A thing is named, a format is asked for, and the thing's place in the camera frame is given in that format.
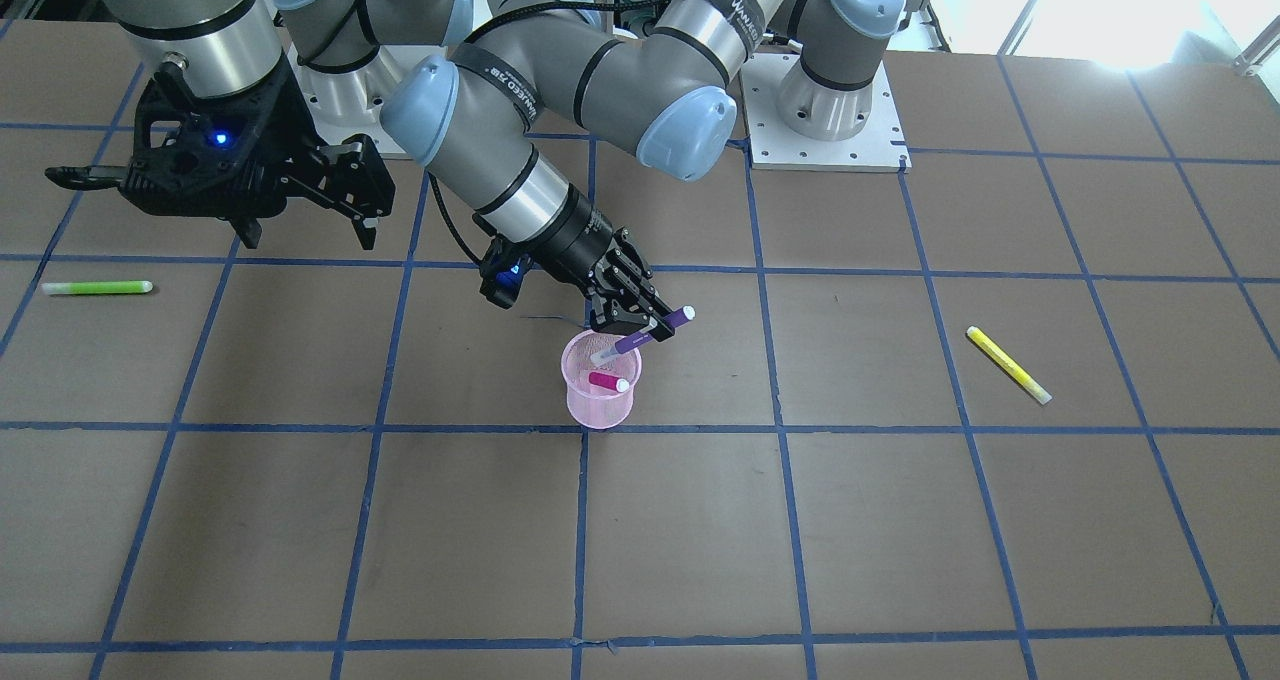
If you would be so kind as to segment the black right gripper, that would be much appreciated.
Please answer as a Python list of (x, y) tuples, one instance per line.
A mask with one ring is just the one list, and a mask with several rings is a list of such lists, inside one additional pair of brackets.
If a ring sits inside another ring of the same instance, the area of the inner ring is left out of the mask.
[(219, 99), (200, 99), (177, 61), (161, 61), (134, 111), (125, 165), (55, 166), (45, 175), (70, 191), (115, 188), (148, 215), (227, 222), (250, 248), (260, 219), (283, 213), (288, 200), (285, 220), (300, 241), (334, 250), (344, 232), (370, 252), (396, 196), (372, 137), (323, 143), (287, 60)]

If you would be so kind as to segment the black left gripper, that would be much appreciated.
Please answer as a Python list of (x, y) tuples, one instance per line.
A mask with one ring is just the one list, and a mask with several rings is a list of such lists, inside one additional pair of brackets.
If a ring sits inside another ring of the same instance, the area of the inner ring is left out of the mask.
[(492, 238), (479, 264), (480, 293), (511, 309), (530, 266), (541, 266), (558, 282), (576, 287), (590, 302), (590, 328), (602, 334), (631, 336), (659, 328), (654, 341), (675, 337), (663, 318), (672, 309), (652, 284), (653, 271), (631, 242), (628, 229), (616, 229), (573, 184), (550, 225), (529, 241), (511, 241), (480, 215), (477, 225)]

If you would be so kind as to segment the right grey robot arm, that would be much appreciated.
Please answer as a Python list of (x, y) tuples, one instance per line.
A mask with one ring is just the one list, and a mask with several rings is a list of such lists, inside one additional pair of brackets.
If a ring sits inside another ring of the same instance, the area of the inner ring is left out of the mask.
[(148, 70), (120, 166), (55, 166), (152, 216), (212, 218), (256, 248), (293, 198), (347, 218), (362, 248), (392, 214), (381, 149), (394, 46), (457, 45), (476, 0), (101, 0)]

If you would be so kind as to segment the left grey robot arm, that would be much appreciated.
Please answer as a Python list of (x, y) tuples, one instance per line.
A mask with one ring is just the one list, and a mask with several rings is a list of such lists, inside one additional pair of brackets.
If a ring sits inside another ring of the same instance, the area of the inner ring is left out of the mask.
[(739, 110), (728, 86), (768, 29), (801, 51), (785, 82), (788, 124), (817, 141), (861, 129), (870, 85), (908, 0), (668, 0), (636, 41), (593, 0), (504, 0), (500, 12), (402, 79), (381, 127), (474, 213), (492, 243), (481, 295), (508, 309), (541, 266), (588, 300), (593, 330), (666, 341), (675, 311), (625, 228), (529, 140), (556, 111), (680, 182), (717, 164)]

